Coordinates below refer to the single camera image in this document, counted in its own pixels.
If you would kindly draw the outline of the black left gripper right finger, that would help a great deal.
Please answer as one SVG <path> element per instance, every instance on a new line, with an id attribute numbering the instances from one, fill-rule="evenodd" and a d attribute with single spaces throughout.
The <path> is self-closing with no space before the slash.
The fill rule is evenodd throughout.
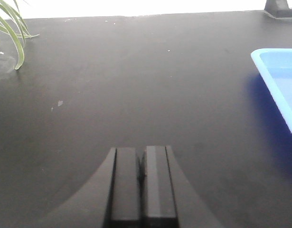
<path id="1" fill-rule="evenodd" d="M 222 226 L 188 181 L 170 146 L 147 146 L 143 165 L 146 228 Z"/>

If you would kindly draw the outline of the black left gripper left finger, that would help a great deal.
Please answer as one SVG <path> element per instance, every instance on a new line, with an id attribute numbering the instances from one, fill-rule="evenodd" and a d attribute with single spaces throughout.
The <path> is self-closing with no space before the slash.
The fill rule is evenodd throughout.
<path id="1" fill-rule="evenodd" d="M 87 182 L 37 223 L 38 228 L 138 228 L 138 158 L 134 148 L 111 148 Z"/>

